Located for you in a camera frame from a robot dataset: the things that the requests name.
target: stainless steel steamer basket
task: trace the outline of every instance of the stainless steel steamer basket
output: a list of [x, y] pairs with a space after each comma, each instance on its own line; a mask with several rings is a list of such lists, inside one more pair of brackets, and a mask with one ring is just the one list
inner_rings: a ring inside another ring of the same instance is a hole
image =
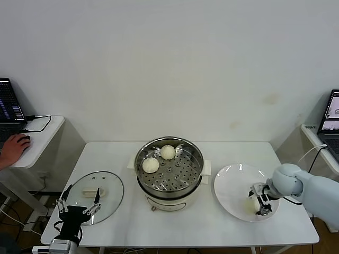
[[[175, 148], [172, 160], [160, 156], [161, 147], [167, 144]], [[148, 174], [142, 169], [142, 163], [150, 157], [159, 161], [159, 170]], [[134, 162], [140, 187], [149, 195], [165, 200], [179, 199], [193, 192], [201, 182], [203, 166], [203, 156], [196, 145], [176, 137], [152, 140], [139, 150]]]

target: white plate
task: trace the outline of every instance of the white plate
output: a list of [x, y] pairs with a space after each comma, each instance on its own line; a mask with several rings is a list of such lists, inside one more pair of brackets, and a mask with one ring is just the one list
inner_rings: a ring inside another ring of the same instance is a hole
[[217, 173], [214, 190], [220, 204], [233, 216], [243, 221], [265, 221], [276, 213], [279, 200], [271, 201], [272, 213], [266, 216], [256, 215], [248, 207], [248, 193], [253, 184], [265, 183], [266, 179], [266, 174], [257, 168], [234, 164]]

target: laptop screen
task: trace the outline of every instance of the laptop screen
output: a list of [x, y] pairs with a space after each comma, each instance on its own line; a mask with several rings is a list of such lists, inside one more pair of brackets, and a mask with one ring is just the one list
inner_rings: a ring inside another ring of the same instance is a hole
[[25, 122], [19, 102], [8, 78], [0, 78], [0, 123]]
[[339, 132], [339, 90], [332, 90], [318, 132]]

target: pot handle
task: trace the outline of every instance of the pot handle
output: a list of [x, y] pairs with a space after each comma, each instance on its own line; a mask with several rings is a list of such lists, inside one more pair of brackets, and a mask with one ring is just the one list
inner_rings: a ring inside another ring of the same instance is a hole
[[135, 160], [135, 156], [131, 156], [131, 158], [129, 159], [129, 162], [127, 164], [127, 168], [128, 169], [132, 169], [132, 175], [136, 176], [136, 172], [134, 170], [134, 160]]
[[212, 175], [211, 170], [211, 161], [210, 160], [204, 160], [203, 161], [203, 168], [200, 173], [200, 176], [202, 176], [201, 184], [208, 184], [208, 177]]

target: steamed bun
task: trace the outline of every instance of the steamed bun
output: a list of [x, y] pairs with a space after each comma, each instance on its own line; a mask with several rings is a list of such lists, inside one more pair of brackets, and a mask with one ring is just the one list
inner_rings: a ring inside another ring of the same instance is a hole
[[144, 160], [144, 163], [142, 163], [142, 169], [146, 173], [154, 173], [159, 169], [159, 162], [155, 158], [147, 158]]
[[170, 145], [163, 146], [160, 155], [165, 160], [172, 160], [175, 156], [175, 149]]
[[260, 211], [260, 203], [256, 197], [246, 197], [244, 209], [248, 214], [256, 214]]

